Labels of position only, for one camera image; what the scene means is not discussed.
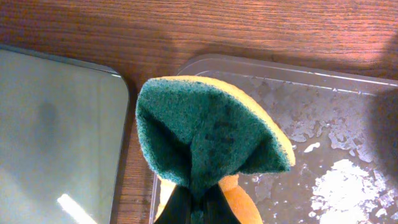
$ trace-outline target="gray tray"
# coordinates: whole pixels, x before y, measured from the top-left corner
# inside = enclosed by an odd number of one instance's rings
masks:
[[[398,82],[223,55],[177,75],[217,78],[253,97],[294,145],[288,173],[239,176],[264,223],[398,222]],[[159,204],[155,177],[150,210]]]

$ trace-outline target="brown wood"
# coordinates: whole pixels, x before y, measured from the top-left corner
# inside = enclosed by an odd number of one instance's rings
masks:
[[[0,43],[110,66],[133,93],[206,53],[398,79],[397,9],[396,0],[0,0]],[[153,174],[130,130],[115,214],[148,223]]]

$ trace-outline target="wood grain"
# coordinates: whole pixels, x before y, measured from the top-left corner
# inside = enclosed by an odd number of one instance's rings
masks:
[[[0,42],[110,66],[133,94],[206,53],[398,79],[397,9],[396,0],[0,0]],[[114,212],[117,223],[147,223],[153,175],[130,130]]]

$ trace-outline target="green cloth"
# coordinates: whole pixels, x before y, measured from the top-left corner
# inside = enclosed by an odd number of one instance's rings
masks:
[[[212,85],[151,79],[138,96],[136,119],[150,168],[188,187],[197,201],[226,175],[290,169],[267,124]]]

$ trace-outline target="wooden surface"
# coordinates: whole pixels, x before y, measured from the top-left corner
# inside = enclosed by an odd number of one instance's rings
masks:
[[[0,43],[110,66],[132,93],[206,53],[398,79],[397,9],[397,0],[0,0]],[[115,215],[148,223],[153,175],[130,129]]]

